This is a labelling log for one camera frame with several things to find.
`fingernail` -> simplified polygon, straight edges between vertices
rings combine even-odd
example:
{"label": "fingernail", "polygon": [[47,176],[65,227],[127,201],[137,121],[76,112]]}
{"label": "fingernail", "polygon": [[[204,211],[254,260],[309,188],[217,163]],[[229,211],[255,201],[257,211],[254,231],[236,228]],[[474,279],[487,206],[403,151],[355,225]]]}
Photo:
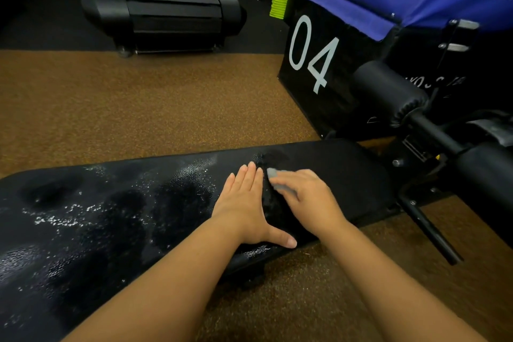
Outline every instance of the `fingernail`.
{"label": "fingernail", "polygon": [[287,248],[295,248],[298,245],[298,241],[290,237],[287,241]]}

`person's left hand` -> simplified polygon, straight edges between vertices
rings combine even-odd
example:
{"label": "person's left hand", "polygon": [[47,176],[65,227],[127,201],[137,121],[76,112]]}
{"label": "person's left hand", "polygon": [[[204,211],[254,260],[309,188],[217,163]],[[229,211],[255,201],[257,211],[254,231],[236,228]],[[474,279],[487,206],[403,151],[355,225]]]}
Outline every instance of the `person's left hand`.
{"label": "person's left hand", "polygon": [[272,242],[286,248],[295,248],[292,235],[267,223],[262,209],[264,172],[254,162],[242,165],[235,176],[228,176],[212,218],[225,219],[233,224],[241,243]]}

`gray sponge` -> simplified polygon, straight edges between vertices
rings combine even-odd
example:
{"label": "gray sponge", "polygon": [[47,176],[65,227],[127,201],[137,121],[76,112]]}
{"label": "gray sponge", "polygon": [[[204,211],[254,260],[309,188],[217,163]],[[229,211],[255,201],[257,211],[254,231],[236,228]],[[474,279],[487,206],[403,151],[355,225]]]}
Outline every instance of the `gray sponge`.
{"label": "gray sponge", "polygon": [[[267,168],[267,177],[268,178],[276,177],[276,176],[278,176],[278,172],[285,172],[285,170],[277,170],[277,169],[274,169],[274,168]],[[285,190],[285,191],[291,192],[296,197],[298,196],[296,191],[294,191],[293,189],[287,187],[286,185],[281,185],[281,184],[276,184],[276,185],[275,184],[271,184],[271,185],[273,186],[273,189],[275,191],[277,191],[277,190]]]}

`person's right hand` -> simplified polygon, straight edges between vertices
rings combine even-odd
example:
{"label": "person's right hand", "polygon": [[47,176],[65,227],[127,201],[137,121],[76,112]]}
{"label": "person's right hand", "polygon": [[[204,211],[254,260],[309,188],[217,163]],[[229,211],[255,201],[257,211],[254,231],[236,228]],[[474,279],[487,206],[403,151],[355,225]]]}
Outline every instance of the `person's right hand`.
{"label": "person's right hand", "polygon": [[277,190],[305,229],[320,240],[332,230],[348,224],[330,188],[310,169],[297,172],[278,171],[271,184],[286,185],[294,190]]}

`black metal handle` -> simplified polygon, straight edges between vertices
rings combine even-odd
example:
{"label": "black metal handle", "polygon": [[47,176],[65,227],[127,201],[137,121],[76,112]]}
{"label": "black metal handle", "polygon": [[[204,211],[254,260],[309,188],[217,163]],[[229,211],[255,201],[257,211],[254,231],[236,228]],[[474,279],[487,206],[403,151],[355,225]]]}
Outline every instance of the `black metal handle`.
{"label": "black metal handle", "polygon": [[463,257],[452,247],[445,239],[437,227],[427,218],[426,215],[417,207],[416,203],[408,198],[404,192],[399,193],[399,204],[404,211],[419,226],[422,232],[427,236],[431,243],[438,249],[444,258],[451,265],[463,262]]}

